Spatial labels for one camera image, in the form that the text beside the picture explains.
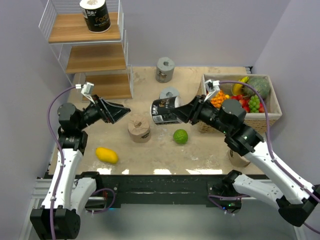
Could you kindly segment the black paper roll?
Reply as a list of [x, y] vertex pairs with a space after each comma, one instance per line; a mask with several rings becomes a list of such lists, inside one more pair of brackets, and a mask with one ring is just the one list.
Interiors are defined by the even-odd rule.
[[81, 0], [79, 6], [91, 33], [103, 33], [109, 30], [111, 20], [105, 0]]
[[182, 121], [177, 118], [171, 110], [182, 105], [179, 96], [156, 99], [150, 106], [150, 115], [156, 125], [180, 124]]

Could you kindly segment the brown paper roll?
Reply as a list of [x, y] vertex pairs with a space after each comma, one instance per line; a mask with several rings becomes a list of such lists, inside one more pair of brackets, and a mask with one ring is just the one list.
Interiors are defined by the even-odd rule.
[[228, 154], [230, 163], [234, 167], [245, 168], [251, 163], [245, 157], [240, 156], [237, 152], [233, 151], [232, 149], [229, 149], [227, 154]]
[[147, 143], [151, 139], [151, 128], [146, 117], [134, 114], [130, 117], [127, 130], [135, 143]]

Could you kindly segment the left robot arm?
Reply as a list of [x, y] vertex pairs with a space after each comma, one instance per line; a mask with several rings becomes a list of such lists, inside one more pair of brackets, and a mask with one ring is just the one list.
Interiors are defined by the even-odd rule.
[[40, 208], [33, 209], [30, 214], [32, 226], [41, 240], [77, 238], [86, 203], [91, 196], [99, 196], [104, 190], [98, 172], [83, 172], [76, 179], [88, 140], [84, 129], [99, 120], [115, 124], [131, 110], [97, 95], [92, 98], [93, 101], [82, 110], [70, 102], [57, 110], [60, 127], [56, 135], [56, 168]]

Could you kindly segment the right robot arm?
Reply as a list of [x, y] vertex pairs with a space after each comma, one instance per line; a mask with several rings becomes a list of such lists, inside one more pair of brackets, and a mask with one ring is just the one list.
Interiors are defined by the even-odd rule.
[[253, 163], [275, 186], [254, 180], [234, 171], [223, 183], [223, 192], [230, 197], [237, 193], [260, 200], [278, 210], [280, 216], [300, 227], [320, 202], [320, 187], [295, 173], [272, 151], [270, 143], [244, 123], [246, 111], [235, 99], [227, 99], [220, 109], [203, 96], [171, 112], [184, 123], [204, 122], [225, 135], [227, 146]]

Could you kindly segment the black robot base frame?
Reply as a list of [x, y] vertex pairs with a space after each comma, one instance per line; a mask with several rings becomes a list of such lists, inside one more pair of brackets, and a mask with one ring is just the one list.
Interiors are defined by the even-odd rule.
[[83, 172], [75, 177], [93, 178], [97, 181], [97, 196], [107, 206], [120, 208], [123, 204], [140, 205], [207, 205], [209, 200], [228, 202], [240, 208], [240, 199], [250, 197], [247, 190], [237, 190], [233, 183], [240, 172], [232, 170], [227, 175], [101, 175]]

